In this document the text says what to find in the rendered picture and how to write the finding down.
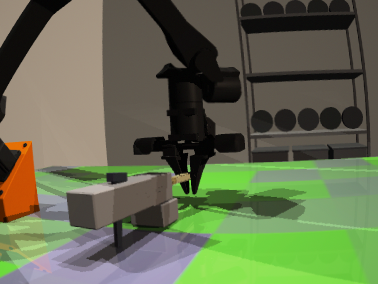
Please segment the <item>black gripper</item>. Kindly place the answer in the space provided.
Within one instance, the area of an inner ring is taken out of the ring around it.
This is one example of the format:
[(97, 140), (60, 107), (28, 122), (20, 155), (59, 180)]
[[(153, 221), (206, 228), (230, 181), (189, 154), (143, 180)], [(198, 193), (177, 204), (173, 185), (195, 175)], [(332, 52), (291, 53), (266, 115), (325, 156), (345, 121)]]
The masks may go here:
[[(203, 102), (181, 102), (169, 104), (167, 116), (170, 116), (171, 135), (164, 137), (138, 138), (134, 142), (134, 155), (148, 155), (162, 152), (175, 175), (188, 172), (188, 153), (183, 150), (194, 149), (190, 156), (190, 173), (192, 193), (196, 194), (205, 165), (210, 157), (219, 153), (234, 153), (245, 149), (245, 139), (241, 133), (219, 134), (215, 138), (206, 138), (204, 132)], [(206, 138), (206, 139), (205, 139)], [(185, 140), (185, 143), (178, 141)], [(199, 143), (192, 143), (192, 140)]]

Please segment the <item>black t-shaped peg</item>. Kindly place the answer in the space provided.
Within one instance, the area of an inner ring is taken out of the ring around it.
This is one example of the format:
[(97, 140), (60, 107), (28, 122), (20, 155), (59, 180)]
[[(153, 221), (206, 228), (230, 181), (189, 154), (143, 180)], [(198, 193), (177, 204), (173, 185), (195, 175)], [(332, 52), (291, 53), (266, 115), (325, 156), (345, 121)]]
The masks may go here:
[[(106, 175), (107, 182), (111, 182), (111, 185), (128, 181), (128, 172), (106, 173)], [(119, 220), (116, 223), (113, 223), (114, 245), (117, 248), (122, 246), (122, 221), (123, 220)]]

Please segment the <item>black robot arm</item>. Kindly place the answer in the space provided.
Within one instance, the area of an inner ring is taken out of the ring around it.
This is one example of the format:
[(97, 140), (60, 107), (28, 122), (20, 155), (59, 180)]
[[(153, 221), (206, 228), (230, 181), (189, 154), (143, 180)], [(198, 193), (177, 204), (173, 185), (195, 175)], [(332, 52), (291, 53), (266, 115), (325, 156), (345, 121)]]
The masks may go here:
[[(169, 104), (235, 103), (241, 95), (240, 72), (219, 68), (216, 46), (191, 26), (171, 0), (137, 0), (165, 34), (174, 56), (187, 68), (169, 63), (156, 75), (168, 79)], [(0, 48), (0, 123), (5, 117), (4, 91), (51, 17), (71, 0), (30, 0)], [(199, 74), (202, 73), (202, 74)], [(20, 150), (9, 150), (0, 139), (0, 181), (18, 161)]]

